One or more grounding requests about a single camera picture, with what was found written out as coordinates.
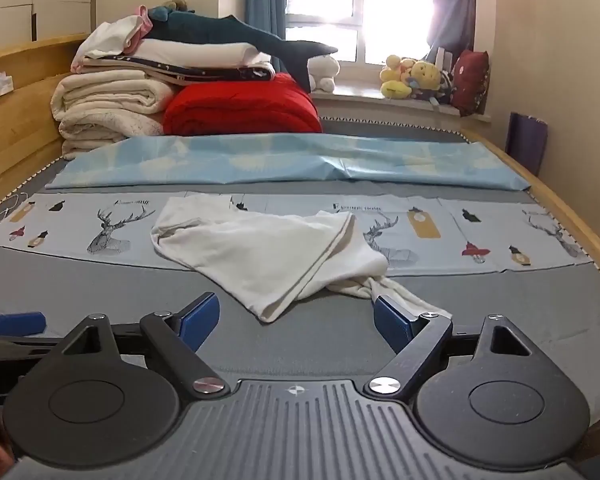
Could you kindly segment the white t-shirt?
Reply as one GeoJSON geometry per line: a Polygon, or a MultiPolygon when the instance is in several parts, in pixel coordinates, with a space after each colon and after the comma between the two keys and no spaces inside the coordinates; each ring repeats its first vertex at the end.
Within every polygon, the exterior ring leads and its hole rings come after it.
{"type": "Polygon", "coordinates": [[[387,258],[350,212],[276,216],[239,209],[228,195],[171,197],[150,231],[155,251],[231,294],[263,323],[323,289],[385,297],[403,313],[445,310],[388,278],[387,258]]]}

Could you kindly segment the deer print bed sheet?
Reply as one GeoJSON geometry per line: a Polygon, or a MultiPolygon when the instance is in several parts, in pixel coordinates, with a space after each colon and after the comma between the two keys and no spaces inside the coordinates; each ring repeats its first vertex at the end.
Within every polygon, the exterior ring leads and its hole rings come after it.
{"type": "Polygon", "coordinates": [[[364,242],[391,276],[578,266],[588,255],[539,205],[422,196],[19,193],[0,205],[0,247],[145,268],[177,268],[188,234],[252,256],[319,256],[364,242]]]}

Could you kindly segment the light blue folded sheet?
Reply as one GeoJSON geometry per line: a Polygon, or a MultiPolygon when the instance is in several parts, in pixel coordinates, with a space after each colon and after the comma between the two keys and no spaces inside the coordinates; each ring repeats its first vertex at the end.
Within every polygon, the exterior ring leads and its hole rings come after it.
{"type": "Polygon", "coordinates": [[[262,133],[137,136],[76,156],[47,186],[376,181],[524,191],[529,182],[479,142],[262,133]]]}

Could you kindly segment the cream folded blanket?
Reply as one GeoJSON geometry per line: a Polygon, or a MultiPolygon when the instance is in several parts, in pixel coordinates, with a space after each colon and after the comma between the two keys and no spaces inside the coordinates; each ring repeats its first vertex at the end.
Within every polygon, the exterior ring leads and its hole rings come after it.
{"type": "Polygon", "coordinates": [[[141,70],[73,74],[59,81],[50,112],[64,159],[134,136],[161,136],[162,114],[175,96],[170,84],[141,70]]]}

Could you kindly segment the purple bag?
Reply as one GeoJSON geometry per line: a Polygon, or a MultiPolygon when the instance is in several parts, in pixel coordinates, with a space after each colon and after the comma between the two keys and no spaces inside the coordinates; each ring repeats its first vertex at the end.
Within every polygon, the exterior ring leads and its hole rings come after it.
{"type": "Polygon", "coordinates": [[[541,119],[511,112],[505,153],[537,176],[540,173],[548,138],[548,125],[541,119]]]}

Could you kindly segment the red folded blanket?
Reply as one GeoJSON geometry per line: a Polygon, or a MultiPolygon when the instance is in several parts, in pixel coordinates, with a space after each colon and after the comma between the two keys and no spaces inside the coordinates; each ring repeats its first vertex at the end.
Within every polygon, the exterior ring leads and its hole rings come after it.
{"type": "Polygon", "coordinates": [[[192,84],[174,96],[162,126],[167,136],[323,130],[311,97],[287,74],[192,84]]]}

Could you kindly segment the yellow plush toys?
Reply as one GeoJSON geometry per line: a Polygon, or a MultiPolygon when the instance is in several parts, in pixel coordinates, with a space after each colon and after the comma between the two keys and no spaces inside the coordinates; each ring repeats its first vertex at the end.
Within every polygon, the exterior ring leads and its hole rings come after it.
{"type": "Polygon", "coordinates": [[[389,55],[379,74],[380,93],[392,100],[422,100],[449,104],[452,78],[432,63],[389,55]]]}

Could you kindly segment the dark patterned folded cloth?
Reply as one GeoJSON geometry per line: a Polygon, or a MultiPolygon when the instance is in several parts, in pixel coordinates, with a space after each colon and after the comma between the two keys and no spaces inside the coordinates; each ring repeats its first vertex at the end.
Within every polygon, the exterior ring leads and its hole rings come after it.
{"type": "Polygon", "coordinates": [[[187,68],[142,58],[126,58],[125,56],[107,56],[100,60],[86,60],[80,68],[81,73],[102,72],[103,70],[140,70],[151,78],[179,87],[217,81],[270,81],[276,75],[270,62],[229,68],[187,68]]]}

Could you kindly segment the dark red cushion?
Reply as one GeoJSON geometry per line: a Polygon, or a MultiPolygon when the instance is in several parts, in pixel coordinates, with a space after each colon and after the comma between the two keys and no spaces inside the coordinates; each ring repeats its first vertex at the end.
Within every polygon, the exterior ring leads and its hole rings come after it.
{"type": "Polygon", "coordinates": [[[489,53],[464,50],[452,71],[451,105],[462,116],[481,110],[488,92],[490,77],[489,53]]]}

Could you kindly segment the white plush toy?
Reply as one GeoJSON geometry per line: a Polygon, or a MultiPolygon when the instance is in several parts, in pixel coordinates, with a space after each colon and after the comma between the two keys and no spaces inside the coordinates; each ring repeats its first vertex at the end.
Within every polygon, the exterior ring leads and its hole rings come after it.
{"type": "Polygon", "coordinates": [[[340,72],[340,64],[332,55],[310,58],[308,72],[311,91],[332,93],[336,88],[335,78],[340,72]]]}

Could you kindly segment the white folded quilt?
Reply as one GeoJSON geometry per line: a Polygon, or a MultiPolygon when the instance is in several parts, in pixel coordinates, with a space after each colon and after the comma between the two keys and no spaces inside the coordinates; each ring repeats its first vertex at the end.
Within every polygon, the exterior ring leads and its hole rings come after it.
{"type": "Polygon", "coordinates": [[[185,68],[235,68],[271,59],[251,44],[183,44],[158,39],[142,40],[132,55],[185,68]]]}

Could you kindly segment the white pink garment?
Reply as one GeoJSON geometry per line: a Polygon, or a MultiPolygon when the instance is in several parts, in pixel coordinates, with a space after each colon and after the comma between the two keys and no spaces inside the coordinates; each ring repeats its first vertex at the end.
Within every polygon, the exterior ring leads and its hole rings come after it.
{"type": "Polygon", "coordinates": [[[146,6],[115,22],[102,22],[76,50],[70,70],[76,74],[91,58],[133,53],[152,29],[146,6]]]}

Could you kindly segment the dark teal shark plush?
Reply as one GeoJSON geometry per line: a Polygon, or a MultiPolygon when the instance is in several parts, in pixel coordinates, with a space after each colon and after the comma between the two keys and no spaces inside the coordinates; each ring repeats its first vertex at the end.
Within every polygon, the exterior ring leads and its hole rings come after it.
{"type": "Polygon", "coordinates": [[[207,18],[190,11],[156,6],[148,10],[152,27],[151,39],[184,42],[184,44],[251,44],[260,52],[283,63],[288,74],[305,91],[310,92],[308,63],[311,58],[331,55],[337,48],[309,40],[285,40],[250,26],[234,15],[207,18]]]}

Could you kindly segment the window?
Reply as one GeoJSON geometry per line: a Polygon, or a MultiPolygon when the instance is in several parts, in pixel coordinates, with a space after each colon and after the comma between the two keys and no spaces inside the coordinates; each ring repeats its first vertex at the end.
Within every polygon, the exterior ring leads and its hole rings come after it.
{"type": "Polygon", "coordinates": [[[432,0],[286,0],[286,36],[329,44],[341,62],[423,58],[432,10],[432,0]]]}

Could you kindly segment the purple right curtain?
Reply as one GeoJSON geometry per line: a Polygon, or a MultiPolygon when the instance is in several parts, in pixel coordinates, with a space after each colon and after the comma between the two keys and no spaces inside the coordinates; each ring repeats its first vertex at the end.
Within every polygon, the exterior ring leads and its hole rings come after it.
{"type": "Polygon", "coordinates": [[[432,0],[434,10],[428,35],[427,61],[436,60],[439,48],[452,53],[456,60],[475,43],[476,0],[432,0]]]}

